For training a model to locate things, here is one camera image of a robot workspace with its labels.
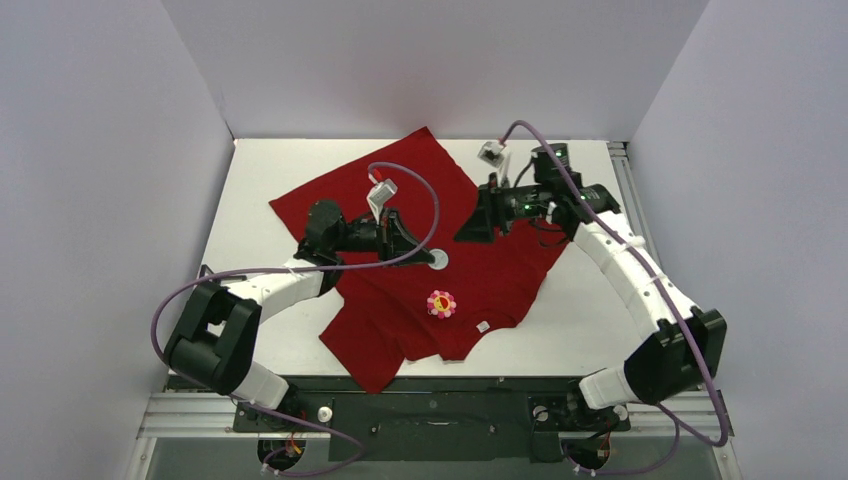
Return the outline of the red t-shirt garment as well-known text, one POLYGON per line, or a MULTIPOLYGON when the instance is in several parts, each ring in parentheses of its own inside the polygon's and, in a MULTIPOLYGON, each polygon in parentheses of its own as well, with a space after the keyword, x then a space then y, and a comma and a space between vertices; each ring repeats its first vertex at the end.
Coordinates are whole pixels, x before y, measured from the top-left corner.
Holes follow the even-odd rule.
POLYGON ((433 270, 378 268, 370 253, 344 255, 350 270, 336 286, 344 304, 320 338, 354 381, 376 394, 405 361, 435 355, 461 361, 485 335, 517 326, 566 243, 560 234, 523 223, 491 244, 455 242, 476 204, 477 189, 427 128, 272 200, 271 208, 296 238, 303 237, 309 208, 317 201, 336 202, 347 219, 365 214, 371 163, 397 184, 391 205, 404 225, 449 256, 445 269, 433 270), (454 296, 457 310, 450 318, 427 313, 434 290, 454 296), (480 333, 476 326, 483 321, 490 329, 480 333))

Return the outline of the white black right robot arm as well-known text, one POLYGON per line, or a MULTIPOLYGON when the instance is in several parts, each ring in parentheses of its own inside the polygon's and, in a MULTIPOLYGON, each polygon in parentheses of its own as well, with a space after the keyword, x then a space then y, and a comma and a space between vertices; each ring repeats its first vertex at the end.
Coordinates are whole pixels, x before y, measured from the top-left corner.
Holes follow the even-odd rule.
POLYGON ((531 185, 504 178, 510 158, 497 141, 479 158, 495 167, 478 188, 477 204, 456 233, 457 242, 492 243, 520 220, 543 220, 595 263, 630 314, 641 339, 622 364, 592 373, 564 400, 566 418, 578 427, 598 420, 604 408, 629 402, 655 405, 715 377, 727 324, 682 294, 651 258, 612 194, 585 185, 569 164, 564 143, 532 150, 531 185))

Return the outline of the blue round brooch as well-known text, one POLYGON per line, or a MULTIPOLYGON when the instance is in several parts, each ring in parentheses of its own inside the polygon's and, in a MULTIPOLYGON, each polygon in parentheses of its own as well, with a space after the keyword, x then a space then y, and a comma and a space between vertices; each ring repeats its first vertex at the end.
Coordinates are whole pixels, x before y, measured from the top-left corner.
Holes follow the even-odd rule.
POLYGON ((433 270, 443 270, 449 264, 449 256, 442 249, 431 249, 429 254, 432 257, 432 261, 428 263, 428 266, 433 270))

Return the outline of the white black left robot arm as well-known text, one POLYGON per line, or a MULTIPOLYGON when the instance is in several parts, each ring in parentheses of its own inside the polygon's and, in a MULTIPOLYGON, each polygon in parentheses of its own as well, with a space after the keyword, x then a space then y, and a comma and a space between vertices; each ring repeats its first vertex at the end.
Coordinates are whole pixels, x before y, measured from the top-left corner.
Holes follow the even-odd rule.
POLYGON ((291 427, 298 416, 297 390, 254 361, 259 327, 333 289, 344 253, 374 253, 398 266, 443 267, 447 261, 443 251, 421 245, 395 208, 346 221, 337 203, 320 200, 310 207, 304 237, 281 272, 239 273, 227 285, 209 276, 193 287, 165 345, 166 365, 218 394, 258 405, 272 429, 291 427))

